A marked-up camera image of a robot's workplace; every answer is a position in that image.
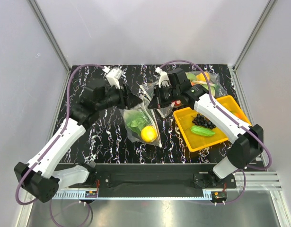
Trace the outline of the green fake bok choy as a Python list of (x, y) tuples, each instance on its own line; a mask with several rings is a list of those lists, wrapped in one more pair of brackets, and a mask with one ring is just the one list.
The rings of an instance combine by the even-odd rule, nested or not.
[(123, 117), (126, 126), (130, 128), (138, 128), (139, 130), (142, 130), (144, 127), (151, 125), (146, 112), (141, 109), (127, 110), (124, 112)]

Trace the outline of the clear zip bag with lemon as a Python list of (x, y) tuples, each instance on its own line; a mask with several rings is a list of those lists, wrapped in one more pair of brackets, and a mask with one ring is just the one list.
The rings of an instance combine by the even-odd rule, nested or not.
[(149, 99), (140, 95), (141, 103), (130, 110), (122, 110), (124, 126), (131, 142), (141, 142), (162, 147), (158, 123), (152, 109), (148, 109)]

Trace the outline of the yellow fake lemon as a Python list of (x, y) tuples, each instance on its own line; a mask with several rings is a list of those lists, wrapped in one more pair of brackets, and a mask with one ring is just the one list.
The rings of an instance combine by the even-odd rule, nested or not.
[(143, 141), (150, 143), (157, 138), (157, 132), (152, 125), (144, 127), (141, 131), (141, 138)]

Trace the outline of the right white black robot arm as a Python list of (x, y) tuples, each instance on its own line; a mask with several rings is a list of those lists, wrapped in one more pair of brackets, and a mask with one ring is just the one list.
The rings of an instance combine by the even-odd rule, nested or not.
[(170, 72), (156, 68), (155, 72), (160, 77), (159, 83), (154, 86), (149, 109), (164, 108), (174, 101), (181, 101), (208, 118), (232, 144), (226, 157), (212, 169), (209, 175), (211, 186), (220, 187), (229, 174), (245, 168), (263, 152), (263, 128), (258, 124), (252, 126), (236, 117), (211, 95), (210, 88), (192, 86), (180, 68)]

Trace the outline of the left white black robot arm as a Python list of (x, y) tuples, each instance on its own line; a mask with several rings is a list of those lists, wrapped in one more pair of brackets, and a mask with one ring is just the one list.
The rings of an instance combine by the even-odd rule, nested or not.
[(14, 172), (18, 180), (16, 202), (28, 205), (19, 198), (24, 189), (43, 203), (50, 201), (59, 189), (75, 184), (91, 187), (96, 182), (94, 164), (76, 164), (74, 167), (56, 170), (62, 157), (71, 146), (100, 117), (100, 111), (110, 107), (133, 109), (142, 103), (130, 88), (123, 84), (106, 86), (102, 79), (94, 80), (84, 87), (79, 101), (68, 107), (66, 118), (47, 144), (27, 163), (18, 162)]

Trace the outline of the black fake grape bunch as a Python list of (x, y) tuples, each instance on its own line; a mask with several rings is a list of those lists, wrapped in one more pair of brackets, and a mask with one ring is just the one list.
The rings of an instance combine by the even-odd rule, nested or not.
[(195, 117), (193, 117), (192, 123), (194, 125), (208, 128), (211, 130), (216, 128), (216, 125), (214, 123), (212, 123), (208, 118), (199, 113)]

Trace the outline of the green fake bitter gourd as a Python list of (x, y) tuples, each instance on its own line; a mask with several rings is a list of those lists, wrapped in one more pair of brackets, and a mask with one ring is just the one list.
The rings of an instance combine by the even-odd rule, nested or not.
[(201, 126), (197, 126), (197, 125), (193, 125), (190, 128), (191, 133), (195, 134), (195, 135), (199, 135), (199, 136), (203, 136), (203, 137), (212, 137), (215, 135), (215, 132), (213, 132), (210, 129), (201, 127)]

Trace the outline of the black marble pattern mat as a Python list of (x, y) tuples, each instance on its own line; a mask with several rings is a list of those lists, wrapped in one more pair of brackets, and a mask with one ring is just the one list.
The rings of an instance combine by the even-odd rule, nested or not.
[[(145, 98), (144, 84), (148, 92), (156, 82), (154, 65), (117, 65), (123, 71), (119, 82), (126, 83), (132, 93)], [(82, 97), (85, 85), (104, 79), (104, 72), (98, 67), (86, 66), (74, 75), (70, 86), (70, 102), (74, 104)], [(112, 164), (170, 164), (170, 163), (218, 163), (230, 150), (231, 143), (218, 128), (214, 136), (204, 137), (191, 132), (192, 120), (197, 112), (190, 108), (173, 108), (166, 118), (157, 111), (147, 110), (148, 100), (132, 110), (111, 107), (100, 112), (99, 119), (81, 136), (63, 156), (60, 163), (112, 163)], [(158, 136), (153, 143), (146, 144), (140, 135), (127, 127), (158, 126)], [(133, 130), (141, 132), (140, 127)]]

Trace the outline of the yellow plastic tray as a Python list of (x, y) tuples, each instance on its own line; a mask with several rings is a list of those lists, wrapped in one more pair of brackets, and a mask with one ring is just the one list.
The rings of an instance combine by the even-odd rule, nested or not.
[[(232, 96), (219, 97), (217, 101), (237, 118), (251, 124)], [(218, 127), (206, 128), (203, 123), (197, 125), (198, 115), (197, 111), (189, 107), (173, 112), (174, 119), (190, 152), (196, 152), (229, 140)]]

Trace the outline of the left small connector board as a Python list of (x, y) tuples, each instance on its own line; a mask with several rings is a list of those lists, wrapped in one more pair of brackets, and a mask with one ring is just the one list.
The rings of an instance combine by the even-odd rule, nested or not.
[(97, 198), (98, 190), (85, 191), (86, 198)]

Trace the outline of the small connector board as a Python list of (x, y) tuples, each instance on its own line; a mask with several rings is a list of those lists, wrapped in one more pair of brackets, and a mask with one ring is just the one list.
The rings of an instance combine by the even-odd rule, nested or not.
[(212, 193), (212, 198), (214, 200), (225, 201), (227, 199), (227, 193), (225, 191), (223, 191), (223, 192), (213, 192)]
[(85, 191), (86, 198), (97, 198), (98, 190)]

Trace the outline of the right small connector board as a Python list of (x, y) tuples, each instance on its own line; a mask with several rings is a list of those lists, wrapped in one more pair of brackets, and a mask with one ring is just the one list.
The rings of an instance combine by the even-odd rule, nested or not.
[(227, 193), (225, 191), (223, 191), (223, 192), (213, 192), (212, 193), (212, 198), (214, 200), (225, 201), (227, 199)]

